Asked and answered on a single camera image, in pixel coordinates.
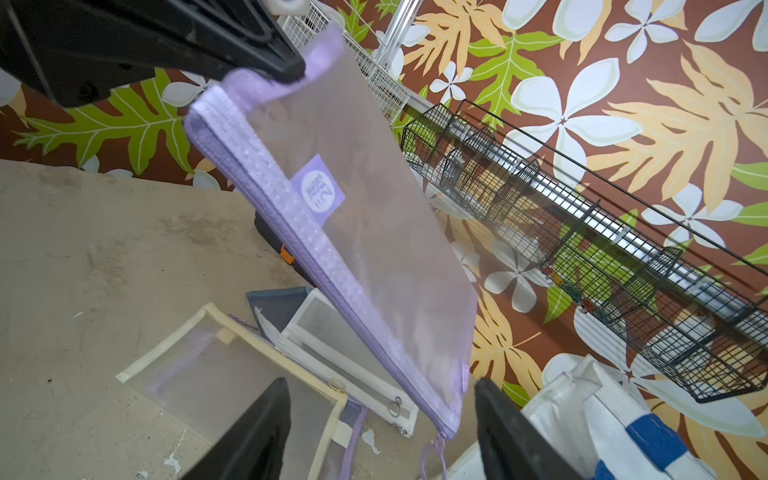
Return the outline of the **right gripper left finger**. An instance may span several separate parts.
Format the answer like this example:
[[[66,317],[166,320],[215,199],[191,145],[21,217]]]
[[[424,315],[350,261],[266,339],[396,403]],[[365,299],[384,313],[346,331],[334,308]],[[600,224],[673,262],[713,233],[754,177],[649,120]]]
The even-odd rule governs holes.
[[[291,428],[290,407],[287,381],[278,378],[183,479],[279,478]]]

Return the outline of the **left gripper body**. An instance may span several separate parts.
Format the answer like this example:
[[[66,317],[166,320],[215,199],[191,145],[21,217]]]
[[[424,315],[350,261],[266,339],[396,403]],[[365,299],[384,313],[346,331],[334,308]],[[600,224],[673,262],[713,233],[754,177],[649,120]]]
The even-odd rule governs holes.
[[[198,1],[4,1],[1,68],[64,107],[105,99],[154,68],[220,80],[231,42]]]

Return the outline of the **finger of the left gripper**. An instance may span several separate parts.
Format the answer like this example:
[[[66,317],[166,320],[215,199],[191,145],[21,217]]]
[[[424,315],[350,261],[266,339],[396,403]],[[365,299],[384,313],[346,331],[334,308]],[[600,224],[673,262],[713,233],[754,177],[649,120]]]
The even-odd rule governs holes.
[[[249,69],[290,84],[306,63],[261,1],[166,1],[163,24],[185,48],[171,66],[215,80]]]

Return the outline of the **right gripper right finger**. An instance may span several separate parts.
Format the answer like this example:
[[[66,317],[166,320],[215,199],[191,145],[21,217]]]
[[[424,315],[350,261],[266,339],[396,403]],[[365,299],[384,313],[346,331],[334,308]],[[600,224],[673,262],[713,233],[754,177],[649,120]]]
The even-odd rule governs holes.
[[[481,379],[474,391],[477,436],[486,479],[579,477],[496,384]]]

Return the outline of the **white Doraemon canvas bag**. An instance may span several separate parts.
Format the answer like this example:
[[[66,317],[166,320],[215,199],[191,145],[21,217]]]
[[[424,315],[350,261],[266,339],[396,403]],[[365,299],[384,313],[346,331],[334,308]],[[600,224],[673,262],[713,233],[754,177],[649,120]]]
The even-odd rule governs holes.
[[[521,411],[579,474],[577,479],[713,479],[681,437],[586,357],[557,375]],[[486,479],[478,436],[443,479]]]

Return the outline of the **white mesh pouch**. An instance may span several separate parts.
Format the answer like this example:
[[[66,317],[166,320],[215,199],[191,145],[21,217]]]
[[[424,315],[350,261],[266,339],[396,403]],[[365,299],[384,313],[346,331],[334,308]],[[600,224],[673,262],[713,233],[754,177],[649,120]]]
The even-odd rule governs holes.
[[[394,426],[414,433],[419,409],[323,293],[308,297],[275,348]]]

